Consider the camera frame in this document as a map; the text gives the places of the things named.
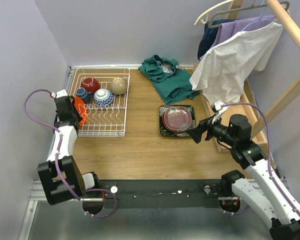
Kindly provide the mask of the red floral round plate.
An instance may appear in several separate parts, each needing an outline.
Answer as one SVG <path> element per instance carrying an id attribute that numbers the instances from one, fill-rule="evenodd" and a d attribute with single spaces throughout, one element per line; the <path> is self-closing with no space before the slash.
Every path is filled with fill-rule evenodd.
<path id="1" fill-rule="evenodd" d="M 172 132 L 183 132 L 192 125 L 192 116 L 171 115 L 162 118 L 164 125 Z"/>

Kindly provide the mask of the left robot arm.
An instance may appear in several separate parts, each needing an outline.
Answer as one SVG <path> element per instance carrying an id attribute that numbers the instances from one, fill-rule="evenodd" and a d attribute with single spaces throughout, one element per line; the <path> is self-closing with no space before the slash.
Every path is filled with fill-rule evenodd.
<path id="1" fill-rule="evenodd" d="M 54 99 L 57 116 L 53 149 L 46 162 L 38 165 L 38 174 L 49 204 L 56 205 L 87 194 L 96 197 L 101 190 L 94 172 L 81 174 L 73 158 L 81 117 L 74 107 L 72 96 Z"/>

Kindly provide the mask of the orange round plate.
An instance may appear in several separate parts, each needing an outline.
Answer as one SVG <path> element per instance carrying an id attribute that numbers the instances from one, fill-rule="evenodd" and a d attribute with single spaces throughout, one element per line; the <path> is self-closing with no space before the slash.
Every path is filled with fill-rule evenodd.
<path id="1" fill-rule="evenodd" d="M 87 121 L 87 109 L 84 101 L 79 97 L 74 97 L 74 106 L 78 111 L 80 117 L 82 118 L 80 121 L 80 126 L 83 126 Z"/>

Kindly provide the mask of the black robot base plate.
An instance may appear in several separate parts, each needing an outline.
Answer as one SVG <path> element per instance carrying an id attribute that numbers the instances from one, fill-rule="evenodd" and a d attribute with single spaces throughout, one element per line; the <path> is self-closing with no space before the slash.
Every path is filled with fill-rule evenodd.
<path id="1" fill-rule="evenodd" d="M 237 212 L 242 200 L 224 192 L 220 179 L 99 180 L 98 186 L 113 192 L 118 209 L 223 208 Z"/>

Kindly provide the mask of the clear glass plate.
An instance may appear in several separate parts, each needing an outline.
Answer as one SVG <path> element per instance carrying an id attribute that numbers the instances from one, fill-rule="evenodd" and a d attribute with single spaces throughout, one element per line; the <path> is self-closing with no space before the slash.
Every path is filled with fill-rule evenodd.
<path id="1" fill-rule="evenodd" d="M 185 107 L 172 106 L 163 114 L 163 123 L 171 131 L 183 132 L 192 125 L 192 115 Z"/>

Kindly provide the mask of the black square floral plate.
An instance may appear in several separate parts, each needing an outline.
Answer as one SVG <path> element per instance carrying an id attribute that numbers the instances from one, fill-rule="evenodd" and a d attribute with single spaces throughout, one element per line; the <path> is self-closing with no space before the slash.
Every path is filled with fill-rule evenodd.
<path id="1" fill-rule="evenodd" d="M 188 129 L 193 129 L 196 127 L 196 120 L 195 120 L 195 111 L 194 111 L 194 106 L 192 105 L 161 105 L 159 107 L 159 131 L 160 131 L 160 134 L 163 136 L 163 137 L 177 137 L 177 138 L 189 138 L 190 136 L 187 134 L 187 130 L 185 131 L 180 131 L 180 132 L 173 132 L 171 130 L 169 130 L 163 123 L 163 114 L 165 113 L 165 111 L 169 108 L 169 107 L 185 107 L 187 108 L 188 110 L 190 110 L 191 112 L 191 115 L 192 115 L 192 125 L 190 126 L 190 128 Z"/>

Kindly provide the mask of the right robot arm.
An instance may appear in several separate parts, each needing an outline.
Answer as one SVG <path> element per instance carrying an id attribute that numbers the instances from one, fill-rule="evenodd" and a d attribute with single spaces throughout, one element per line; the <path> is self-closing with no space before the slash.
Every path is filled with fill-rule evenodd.
<path id="1" fill-rule="evenodd" d="M 230 146 L 233 159 L 253 177 L 259 190 L 240 171 L 233 170 L 221 177 L 220 191 L 243 199 L 265 222 L 272 239 L 300 240 L 300 204 L 278 178 L 259 145 L 250 139 L 251 125 L 246 116 L 232 115 L 228 126 L 206 118 L 186 132 L 197 144 L 205 132 L 206 140 L 216 138 Z"/>

